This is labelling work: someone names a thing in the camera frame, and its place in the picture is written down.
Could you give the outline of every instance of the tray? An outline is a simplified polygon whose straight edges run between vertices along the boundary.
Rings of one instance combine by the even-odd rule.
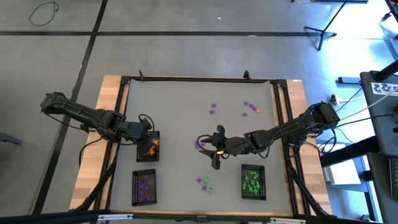
[[[154,154],[147,154],[144,156],[140,156],[137,151],[136,161],[137,162],[156,162],[159,161],[159,152],[160,152],[160,131],[148,131],[147,138],[152,137],[152,142],[156,144],[154,146]]]
[[[266,173],[264,166],[242,164],[241,171],[242,177],[240,184],[242,190],[242,198],[251,200],[266,200]],[[258,174],[258,177],[256,177],[255,179],[253,179],[253,172]],[[254,181],[255,186],[257,186],[257,182],[259,183],[259,187],[253,187],[258,191],[257,194],[249,191],[249,187],[251,187],[251,180]]]
[[[155,169],[132,172],[132,206],[152,205],[156,200]]]

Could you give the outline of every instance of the black tray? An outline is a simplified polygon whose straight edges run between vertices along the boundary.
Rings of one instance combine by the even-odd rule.
[[[152,156],[150,154],[145,156],[140,156],[137,151],[136,161],[137,162],[156,162],[159,161],[160,152],[160,131],[148,131],[147,138],[152,137],[152,141],[158,141],[158,145],[154,148],[155,154]]]
[[[251,199],[251,200],[266,200],[266,172],[264,166],[258,166],[258,165],[248,165],[248,164],[242,164],[242,177],[241,177],[241,190],[242,190],[242,198],[243,199]],[[251,193],[248,188],[246,190],[243,190],[243,182],[244,182],[244,175],[249,175],[249,171],[256,171],[259,173],[259,184],[260,184],[260,189],[258,194]]]
[[[132,206],[152,205],[156,203],[155,169],[132,172]]]

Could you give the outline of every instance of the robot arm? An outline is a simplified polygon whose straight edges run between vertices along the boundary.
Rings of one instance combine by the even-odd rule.
[[[81,122],[80,128],[87,133],[90,129],[96,129],[108,141],[117,142],[121,138],[132,141],[138,145],[140,153],[147,153],[152,145],[151,139],[146,136],[152,126],[146,118],[139,122],[125,122],[126,117],[122,114],[110,110],[94,110],[68,100],[59,92],[47,93],[40,107],[47,115],[64,114]]]
[[[197,141],[203,137],[201,142],[211,143],[216,147],[215,151],[202,148],[199,152],[211,158],[211,166],[220,169],[220,157],[226,159],[229,155],[259,154],[269,150],[272,143],[279,138],[287,137],[289,144],[302,145],[310,133],[321,134],[324,130],[334,128],[339,122],[339,117],[333,107],[328,103],[317,103],[308,107],[299,117],[288,121],[280,126],[269,130],[258,130],[245,133],[244,137],[225,137],[225,129],[222,125],[217,126],[217,133],[213,135],[199,136]]]

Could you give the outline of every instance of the gray table surface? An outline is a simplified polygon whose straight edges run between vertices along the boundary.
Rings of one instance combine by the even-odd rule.
[[[244,100],[253,102],[262,113],[244,106]],[[217,103],[215,114],[209,113],[211,103]],[[220,170],[214,170],[210,158],[194,146],[199,135],[212,134],[217,124],[225,127],[227,137],[274,127],[269,82],[132,81],[127,120],[137,121],[141,113],[148,114],[160,131],[160,161],[136,162],[136,147],[121,146],[110,209],[290,213],[280,141],[272,145],[266,160],[254,154],[231,156],[221,160]],[[267,200],[241,198],[241,164],[265,166]],[[143,169],[156,169],[157,203],[133,207],[132,172]],[[198,177],[210,179],[213,195],[201,190],[195,181]]]
[[[367,153],[383,223],[397,223],[398,202],[391,198],[389,159],[379,153]]]
[[[364,95],[368,105],[376,102],[384,95],[377,95],[373,93],[371,83],[377,83],[369,72],[361,73],[361,81],[363,86]],[[383,83],[398,84],[398,77],[392,75]],[[381,114],[391,114],[392,110],[398,106],[398,96],[388,96],[376,106],[369,109],[371,116]],[[374,132],[376,133],[377,141],[379,142],[380,151],[388,156],[398,156],[398,135],[392,132],[392,129],[397,126],[396,118],[385,116],[381,118],[372,119]]]

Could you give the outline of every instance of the white cable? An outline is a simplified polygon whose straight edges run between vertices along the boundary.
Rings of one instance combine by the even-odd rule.
[[[356,113],[353,113],[353,114],[351,114],[351,115],[349,115],[349,116],[347,116],[347,117],[341,119],[340,121],[342,121],[342,120],[344,120],[344,119],[347,119],[347,118],[349,118],[349,117],[352,117],[352,116],[354,116],[354,115],[356,115],[356,114],[359,114],[360,112],[362,112],[362,111],[364,111],[364,110],[366,110],[366,109],[371,108],[372,106],[374,106],[374,105],[380,103],[382,100],[384,100],[385,98],[387,98],[387,96],[391,95],[391,94],[392,94],[393,92],[395,92],[395,91],[396,91],[396,90],[391,90],[387,95],[383,96],[382,98],[380,98],[380,99],[377,100],[376,102],[372,103],[372,104],[369,105],[367,108],[364,108],[364,109],[362,109],[362,110],[360,110],[360,111],[358,111],[358,112],[356,112]]]

